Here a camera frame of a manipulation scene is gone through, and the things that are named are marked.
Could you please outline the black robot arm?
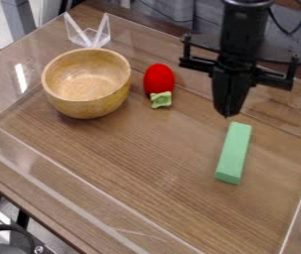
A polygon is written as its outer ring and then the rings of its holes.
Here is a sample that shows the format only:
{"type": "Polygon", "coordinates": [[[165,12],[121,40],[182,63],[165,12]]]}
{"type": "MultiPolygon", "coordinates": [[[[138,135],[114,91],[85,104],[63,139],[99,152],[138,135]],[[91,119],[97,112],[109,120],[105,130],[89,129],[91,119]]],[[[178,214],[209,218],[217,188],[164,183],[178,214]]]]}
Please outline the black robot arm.
{"type": "Polygon", "coordinates": [[[259,84],[291,90],[299,56],[273,49],[265,28],[275,0],[224,0],[221,31],[182,36],[180,66],[207,72],[212,78],[215,109],[224,117],[241,110],[249,90],[259,84]]]}

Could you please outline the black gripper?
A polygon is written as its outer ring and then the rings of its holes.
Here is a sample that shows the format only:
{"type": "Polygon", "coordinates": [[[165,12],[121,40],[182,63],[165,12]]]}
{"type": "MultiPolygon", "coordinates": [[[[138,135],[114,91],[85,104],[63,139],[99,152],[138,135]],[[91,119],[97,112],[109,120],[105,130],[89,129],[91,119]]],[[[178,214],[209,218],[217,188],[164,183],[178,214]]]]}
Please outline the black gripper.
{"type": "Polygon", "coordinates": [[[209,40],[205,35],[186,33],[181,42],[184,55],[180,66],[209,74],[213,79],[215,108],[224,117],[240,112],[249,90],[259,83],[284,90],[292,89],[300,65],[299,55],[284,51],[276,56],[276,50],[265,40],[253,52],[243,48],[240,53],[224,51],[220,41],[209,40]],[[211,60],[193,56],[192,47],[217,53],[219,58],[211,60]],[[264,70],[257,66],[259,62],[287,64],[288,70],[286,73],[264,70]]]}

